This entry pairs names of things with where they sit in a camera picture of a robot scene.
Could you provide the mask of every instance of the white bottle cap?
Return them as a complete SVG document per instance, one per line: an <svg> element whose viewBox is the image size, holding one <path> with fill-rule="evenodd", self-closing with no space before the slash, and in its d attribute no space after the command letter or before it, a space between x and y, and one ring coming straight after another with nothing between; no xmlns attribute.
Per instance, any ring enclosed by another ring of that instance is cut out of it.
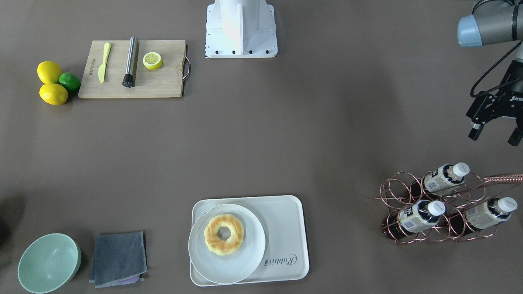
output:
<svg viewBox="0 0 523 294"><path fill-rule="evenodd" d="M452 172L458 177L464 177L470 172L470 167L466 163L460 162L452 167Z"/></svg>
<svg viewBox="0 0 523 294"><path fill-rule="evenodd" d="M445 204L439 200L432 201L427 205L427 208L433 216L440 216L445 213Z"/></svg>
<svg viewBox="0 0 523 294"><path fill-rule="evenodd" d="M497 201L497 205L504 212L511 212L518 208L518 203L510 197L501 198Z"/></svg>

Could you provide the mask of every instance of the brown table surface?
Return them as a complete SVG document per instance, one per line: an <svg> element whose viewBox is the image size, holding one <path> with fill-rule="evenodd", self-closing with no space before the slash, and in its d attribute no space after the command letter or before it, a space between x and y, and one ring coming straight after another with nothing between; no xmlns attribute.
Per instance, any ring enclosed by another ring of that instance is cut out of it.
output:
<svg viewBox="0 0 523 294"><path fill-rule="evenodd" d="M0 293L25 248L70 235L83 262L55 293L522 293L523 212L490 239L396 246L373 197L397 171L467 162L523 171L515 122L467 138L472 84L512 43L465 49L474 1L269 1L279 53L205 59L213 1L0 1ZM44 103L37 65L82 76L93 40L187 40L183 98ZM496 85L504 62L478 89ZM200 288L187 240L201 199L296 195L310 271L297 281ZM519 200L522 189L507 194ZM143 230L149 272L136 285L87 282L94 238Z"/></svg>

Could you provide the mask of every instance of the bottle label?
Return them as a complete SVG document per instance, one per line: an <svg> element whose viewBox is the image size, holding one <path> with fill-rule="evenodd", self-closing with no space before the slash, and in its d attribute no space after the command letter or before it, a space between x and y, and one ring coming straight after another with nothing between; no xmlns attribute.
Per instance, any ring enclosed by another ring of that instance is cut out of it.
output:
<svg viewBox="0 0 523 294"><path fill-rule="evenodd" d="M423 178L425 189L434 195L447 196L452 193L452 188L459 184L452 183L445 177L443 170L445 167L448 168L449 165L440 166L437 170Z"/></svg>
<svg viewBox="0 0 523 294"><path fill-rule="evenodd" d="M406 207L400 211L398 220L400 225L409 232L418 233L432 228L435 223L425 221L418 213L418 205L416 204Z"/></svg>
<svg viewBox="0 0 523 294"><path fill-rule="evenodd" d="M510 216L506 219L500 219L492 215L488 210L488 201L481 203L480 205L474 206L465 211L465 217L467 221L478 229L486 229L493 225L507 221Z"/></svg>

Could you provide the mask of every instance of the yellow butter knife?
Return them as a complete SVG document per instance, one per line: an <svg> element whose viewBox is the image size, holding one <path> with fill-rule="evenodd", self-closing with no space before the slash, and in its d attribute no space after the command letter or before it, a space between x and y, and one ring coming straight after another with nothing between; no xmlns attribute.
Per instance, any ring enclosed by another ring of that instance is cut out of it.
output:
<svg viewBox="0 0 523 294"><path fill-rule="evenodd" d="M98 79L100 83L103 83L105 80L105 68L107 67L107 58L109 58L109 51L111 51L111 43L104 44L104 60L98 68Z"/></svg>

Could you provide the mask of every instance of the folded napkin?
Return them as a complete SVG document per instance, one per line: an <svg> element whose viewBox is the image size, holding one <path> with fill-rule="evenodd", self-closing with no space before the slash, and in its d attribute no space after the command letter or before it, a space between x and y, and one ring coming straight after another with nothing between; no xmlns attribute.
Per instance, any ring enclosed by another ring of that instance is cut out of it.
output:
<svg viewBox="0 0 523 294"><path fill-rule="evenodd" d="M96 236L89 279L95 288L132 284L146 271L142 231Z"/></svg>

